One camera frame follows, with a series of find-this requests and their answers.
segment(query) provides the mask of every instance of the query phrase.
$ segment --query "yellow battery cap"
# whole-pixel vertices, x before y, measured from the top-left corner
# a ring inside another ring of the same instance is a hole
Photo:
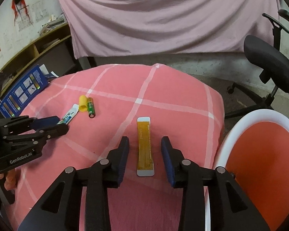
[[[85,95],[82,95],[79,97],[79,111],[86,112],[87,110],[88,110],[87,97]]]

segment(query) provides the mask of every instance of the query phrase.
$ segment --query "pink checkered blanket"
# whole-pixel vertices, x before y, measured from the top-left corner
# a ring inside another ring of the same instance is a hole
[[[160,141],[169,136],[186,158],[211,168],[223,129],[220,94],[163,64],[109,64],[55,79],[22,114],[61,118],[81,95],[93,98],[96,117],[79,112],[66,135],[48,141],[41,158],[18,168],[16,202],[6,208],[14,230],[66,167],[90,167],[116,148],[122,136],[128,136],[130,152],[121,186],[108,190],[112,230],[177,230],[182,190],[167,182]],[[153,177],[136,174],[136,122],[142,116],[151,118]],[[80,230],[84,230],[84,204]]]

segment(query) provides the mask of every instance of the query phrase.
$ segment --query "blue box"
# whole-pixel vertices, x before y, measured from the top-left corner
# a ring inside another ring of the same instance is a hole
[[[19,116],[32,99],[46,88],[48,82],[39,66],[29,70],[0,102],[0,112],[5,118]]]

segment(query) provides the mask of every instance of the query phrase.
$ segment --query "aa battery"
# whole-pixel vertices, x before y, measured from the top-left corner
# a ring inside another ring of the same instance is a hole
[[[93,104],[93,99],[91,97],[87,98],[87,105],[88,105],[88,113],[90,118],[95,117],[95,109]]]

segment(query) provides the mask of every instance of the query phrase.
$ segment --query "chair wheel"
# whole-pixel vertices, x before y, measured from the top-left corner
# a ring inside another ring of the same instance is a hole
[[[234,88],[232,86],[229,86],[227,88],[227,92],[228,92],[228,94],[232,94],[234,92]]]

